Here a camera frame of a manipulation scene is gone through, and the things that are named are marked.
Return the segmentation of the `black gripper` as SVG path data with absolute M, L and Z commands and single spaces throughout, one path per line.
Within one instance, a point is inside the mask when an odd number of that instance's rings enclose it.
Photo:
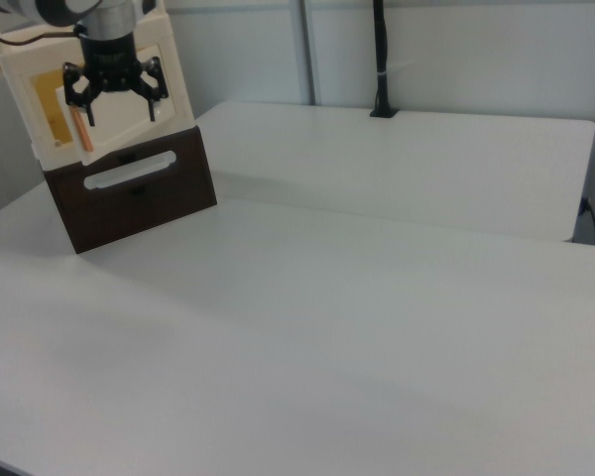
M 132 90 L 148 103 L 149 116 L 156 121 L 155 104 L 169 97 L 169 91 L 158 57 L 138 61 L 133 34 L 114 40 L 93 40 L 79 37 L 84 66 L 72 62 L 62 65 L 65 103 L 86 112 L 88 123 L 95 126 L 92 103 L 101 92 Z M 81 92 L 75 85 L 86 78 Z

